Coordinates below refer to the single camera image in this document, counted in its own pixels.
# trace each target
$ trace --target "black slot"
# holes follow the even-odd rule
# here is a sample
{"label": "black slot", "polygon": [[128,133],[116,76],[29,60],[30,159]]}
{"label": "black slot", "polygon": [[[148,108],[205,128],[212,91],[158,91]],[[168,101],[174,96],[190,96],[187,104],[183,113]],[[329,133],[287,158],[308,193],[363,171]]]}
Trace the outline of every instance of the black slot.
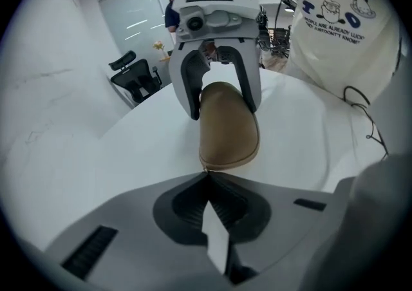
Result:
{"label": "black slot", "polygon": [[207,245],[201,226],[208,201],[233,243],[256,239],[270,220],[270,206],[262,196],[218,174],[204,173],[160,195],[153,206],[154,221],[179,244]]}
{"label": "black slot", "polygon": [[113,241],[117,232],[116,229],[100,226],[62,263],[62,267],[78,278],[84,279]]}
{"label": "black slot", "polygon": [[316,211],[323,211],[326,207],[325,203],[315,202],[311,200],[305,200],[303,198],[299,198],[294,201],[294,204],[306,207],[307,209],[316,210]]}
{"label": "black slot", "polygon": [[243,266],[240,263],[236,249],[234,248],[233,243],[230,241],[229,251],[227,254],[225,276],[229,279],[229,281],[232,284],[237,285],[257,275],[258,273],[254,269]]}

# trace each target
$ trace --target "white tab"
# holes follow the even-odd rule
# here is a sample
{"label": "white tab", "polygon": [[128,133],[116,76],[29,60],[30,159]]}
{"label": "white tab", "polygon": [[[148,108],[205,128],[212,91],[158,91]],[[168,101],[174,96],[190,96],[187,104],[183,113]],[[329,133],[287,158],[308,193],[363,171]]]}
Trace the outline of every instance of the white tab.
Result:
{"label": "white tab", "polygon": [[201,231],[207,235],[207,255],[223,275],[229,251],[229,233],[210,202],[207,202],[203,212]]}

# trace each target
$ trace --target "glass door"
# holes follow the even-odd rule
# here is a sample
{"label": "glass door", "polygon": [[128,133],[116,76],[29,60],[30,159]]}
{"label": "glass door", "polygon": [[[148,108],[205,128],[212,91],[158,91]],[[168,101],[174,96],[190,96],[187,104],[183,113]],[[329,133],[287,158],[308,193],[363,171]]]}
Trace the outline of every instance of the glass door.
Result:
{"label": "glass door", "polygon": [[150,68],[158,68],[164,85],[170,84],[168,63],[160,61],[163,52],[153,48],[156,41],[164,43],[165,52],[174,47],[159,0],[101,0],[100,8],[121,54],[134,51],[136,61],[146,59]]}

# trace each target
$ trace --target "ceiling light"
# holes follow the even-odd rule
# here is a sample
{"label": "ceiling light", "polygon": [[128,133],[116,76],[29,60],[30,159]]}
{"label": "ceiling light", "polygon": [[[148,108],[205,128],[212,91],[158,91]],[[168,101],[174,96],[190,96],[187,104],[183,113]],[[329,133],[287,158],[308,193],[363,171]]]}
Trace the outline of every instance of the ceiling light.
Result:
{"label": "ceiling light", "polygon": [[[165,24],[162,23],[162,24],[159,24],[158,26],[164,26],[164,25],[165,25]],[[152,26],[151,29],[157,28],[158,26]]]}
{"label": "ceiling light", "polygon": [[134,12],[138,12],[140,10],[143,10],[142,8],[139,8],[138,10],[128,10],[127,13],[134,13]]}
{"label": "ceiling light", "polygon": [[126,40],[128,40],[129,38],[132,38],[132,37],[134,37],[134,36],[138,35],[139,33],[140,33],[140,32],[135,33],[134,35],[131,35],[130,37],[126,38],[126,39],[125,39],[125,41],[126,41]]}
{"label": "ceiling light", "polygon": [[132,24],[131,26],[128,26],[126,29],[130,29],[132,26],[137,26],[137,25],[145,23],[145,22],[147,22],[147,20],[143,20],[143,21],[137,22],[135,24]]}

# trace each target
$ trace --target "small plant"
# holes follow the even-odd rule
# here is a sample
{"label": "small plant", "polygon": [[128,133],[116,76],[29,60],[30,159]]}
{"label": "small plant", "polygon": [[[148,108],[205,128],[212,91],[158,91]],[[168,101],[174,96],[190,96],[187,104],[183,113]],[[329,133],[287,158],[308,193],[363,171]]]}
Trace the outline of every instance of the small plant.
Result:
{"label": "small plant", "polygon": [[165,46],[163,45],[163,43],[161,41],[156,41],[153,44],[153,48],[156,48],[157,50],[163,50],[165,48]]}

